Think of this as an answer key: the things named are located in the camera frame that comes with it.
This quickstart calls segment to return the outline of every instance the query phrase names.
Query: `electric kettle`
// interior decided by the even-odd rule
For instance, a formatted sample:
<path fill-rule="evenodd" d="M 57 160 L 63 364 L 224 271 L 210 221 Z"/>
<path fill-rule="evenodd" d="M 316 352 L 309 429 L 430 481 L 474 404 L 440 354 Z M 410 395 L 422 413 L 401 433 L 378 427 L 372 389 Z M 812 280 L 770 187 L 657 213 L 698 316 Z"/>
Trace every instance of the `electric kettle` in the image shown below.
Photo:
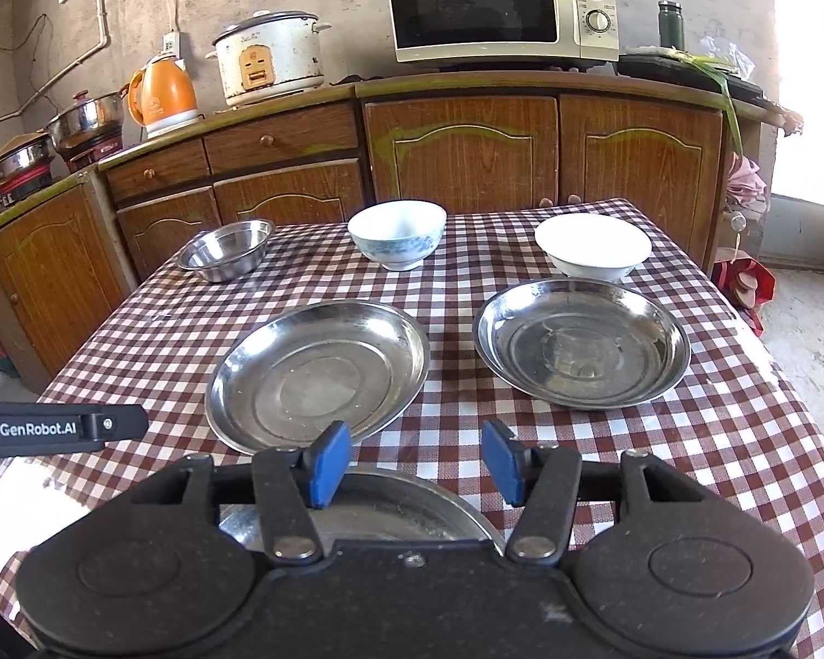
<path fill-rule="evenodd" d="M 163 52 L 138 69 L 128 82 L 128 111 L 147 136 L 189 124 L 198 118 L 192 81 L 179 68 L 176 54 Z"/>

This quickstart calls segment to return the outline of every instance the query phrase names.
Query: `microwave window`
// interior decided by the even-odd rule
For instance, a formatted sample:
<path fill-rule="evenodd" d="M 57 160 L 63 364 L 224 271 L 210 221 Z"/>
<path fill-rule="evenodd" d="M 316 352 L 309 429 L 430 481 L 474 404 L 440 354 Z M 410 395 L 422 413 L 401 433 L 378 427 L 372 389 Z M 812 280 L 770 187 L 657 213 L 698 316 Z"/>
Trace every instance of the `microwave window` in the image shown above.
<path fill-rule="evenodd" d="M 554 0 L 391 0 L 397 47 L 556 41 Z"/>

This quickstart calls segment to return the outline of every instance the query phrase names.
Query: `checkered tablecloth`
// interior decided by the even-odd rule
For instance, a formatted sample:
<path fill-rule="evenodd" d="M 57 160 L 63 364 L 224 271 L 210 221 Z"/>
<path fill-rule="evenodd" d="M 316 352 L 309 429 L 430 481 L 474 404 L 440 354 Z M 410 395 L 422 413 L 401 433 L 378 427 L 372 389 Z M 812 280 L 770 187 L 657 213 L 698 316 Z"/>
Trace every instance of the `checkered tablecloth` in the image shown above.
<path fill-rule="evenodd" d="M 692 342 L 690 370 L 660 400 L 619 411 L 561 409 L 511 388 L 475 353 L 471 324 L 482 303 L 512 284 L 554 274 L 534 243 L 534 228 L 569 210 L 623 217 L 653 242 L 653 255 L 626 283 L 667 306 Z M 12 579 L 30 547 L 23 538 L 42 539 L 28 515 L 47 519 L 41 512 L 14 511 L 25 488 L 34 497 L 34 483 L 51 485 L 65 501 L 94 508 L 188 453 L 237 462 L 239 455 L 217 440 L 204 419 L 204 390 L 217 361 L 275 315 L 343 298 L 402 308 L 421 322 L 431 342 L 422 393 L 387 429 L 362 442 L 360 463 L 434 479 L 507 532 L 519 512 L 503 505 L 481 462 L 483 419 L 502 419 L 524 440 L 572 444 L 586 460 L 616 461 L 624 449 L 648 449 L 802 549 L 815 570 L 816 596 L 797 650 L 800 657 L 824 657 L 824 438 L 712 283 L 620 200 L 450 217 L 437 252 L 411 272 L 388 272 L 366 260 L 342 225 L 279 229 L 265 262 L 233 283 L 211 286 L 165 264 L 94 333 L 43 396 L 58 403 L 141 403 L 152 423 L 143 442 L 123 442 L 97 455 L 0 463 L 0 612 L 18 623 Z M 25 466 L 14 470 L 19 464 Z M 573 541 L 582 543 L 611 524 L 611 510 L 606 504 L 582 506 L 575 522 Z"/>

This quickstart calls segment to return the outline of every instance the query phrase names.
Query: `screw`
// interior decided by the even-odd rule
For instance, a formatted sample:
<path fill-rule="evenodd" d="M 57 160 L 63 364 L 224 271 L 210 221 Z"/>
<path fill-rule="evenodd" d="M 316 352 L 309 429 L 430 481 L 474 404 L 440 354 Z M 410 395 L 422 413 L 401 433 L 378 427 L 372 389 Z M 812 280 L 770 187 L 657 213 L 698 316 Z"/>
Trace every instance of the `screw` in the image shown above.
<path fill-rule="evenodd" d="M 403 555 L 403 564 L 406 567 L 410 567 L 412 569 L 416 569 L 417 567 L 424 567 L 426 564 L 426 560 L 424 560 L 424 555 L 420 554 L 419 552 L 407 552 Z"/>
<path fill-rule="evenodd" d="M 305 560 L 317 551 L 317 545 L 312 539 L 301 535 L 282 535 L 275 540 L 272 549 L 277 557 L 284 560 Z"/>
<path fill-rule="evenodd" d="M 513 552 L 524 560 L 544 560 L 555 554 L 555 543 L 542 535 L 528 535 L 513 542 Z"/>

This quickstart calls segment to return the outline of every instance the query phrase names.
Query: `microwave knob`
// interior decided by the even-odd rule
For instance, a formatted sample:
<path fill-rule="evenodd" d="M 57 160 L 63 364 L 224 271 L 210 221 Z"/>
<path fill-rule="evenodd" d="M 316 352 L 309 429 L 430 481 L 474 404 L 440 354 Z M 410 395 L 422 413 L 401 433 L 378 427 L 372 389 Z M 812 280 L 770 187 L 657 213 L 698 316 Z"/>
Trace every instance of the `microwave knob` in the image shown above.
<path fill-rule="evenodd" d="M 611 18 L 600 9 L 593 9 L 586 15 L 586 24 L 595 32 L 607 32 L 611 28 Z"/>

